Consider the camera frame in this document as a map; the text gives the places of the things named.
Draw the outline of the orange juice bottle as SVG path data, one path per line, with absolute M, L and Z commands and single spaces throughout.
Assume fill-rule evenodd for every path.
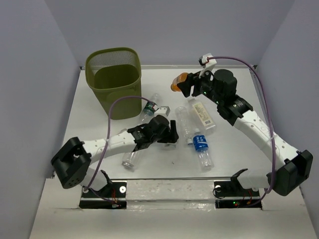
M 180 92 L 181 89 L 177 86 L 179 83 L 184 82 L 187 79 L 188 73 L 181 73 L 180 75 L 178 75 L 176 78 L 173 79 L 173 82 L 170 86 L 170 89 L 173 92 Z

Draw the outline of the clear slim unlabelled bottle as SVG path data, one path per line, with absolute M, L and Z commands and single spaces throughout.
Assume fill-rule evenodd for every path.
M 177 107 L 175 109 L 176 124 L 182 141 L 186 145 L 192 145 L 193 130 L 191 120 L 186 107 Z

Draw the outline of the blue label water bottle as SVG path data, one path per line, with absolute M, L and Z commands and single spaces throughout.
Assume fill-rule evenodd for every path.
M 210 154 L 209 145 L 205 135 L 198 129 L 194 129 L 192 138 L 195 152 L 199 159 L 200 168 L 203 172 L 208 172 L 213 168 L 213 160 Z

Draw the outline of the wide clear plastic jar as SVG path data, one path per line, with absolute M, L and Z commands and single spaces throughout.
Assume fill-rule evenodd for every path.
M 163 143 L 162 150 L 174 150 L 176 149 L 176 143 Z

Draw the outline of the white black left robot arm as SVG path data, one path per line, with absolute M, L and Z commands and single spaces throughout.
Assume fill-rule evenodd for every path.
M 113 182 L 103 170 L 91 164 L 122 153 L 147 149 L 151 144 L 176 143 L 179 139 L 176 121 L 158 115 L 149 123 L 118 133 L 109 139 L 81 141 L 73 137 L 66 141 L 51 160 L 63 189 L 80 185 L 100 197 L 109 194 Z

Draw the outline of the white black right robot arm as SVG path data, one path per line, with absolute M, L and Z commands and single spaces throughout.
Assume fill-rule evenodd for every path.
M 180 91 L 185 97 L 203 95 L 216 103 L 221 117 L 245 134 L 274 164 L 267 174 L 256 175 L 249 169 L 234 174 L 229 183 L 234 195 L 247 189 L 269 188 L 287 196 L 308 179 L 313 155 L 308 150 L 299 151 L 271 132 L 253 107 L 236 94 L 236 87 L 237 79 L 226 69 L 183 73 L 171 85 L 173 91 Z

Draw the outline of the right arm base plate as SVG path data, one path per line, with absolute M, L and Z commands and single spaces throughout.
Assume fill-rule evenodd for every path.
M 214 181 L 212 190 L 216 209 L 258 208 L 262 209 L 260 193 L 252 189 L 242 189 L 231 181 Z

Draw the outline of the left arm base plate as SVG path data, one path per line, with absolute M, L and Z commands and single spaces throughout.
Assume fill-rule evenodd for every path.
M 127 181 L 113 181 L 111 189 L 104 192 L 93 192 L 92 190 L 82 190 L 79 201 L 81 209 L 125 209 L 127 206 L 126 200 Z

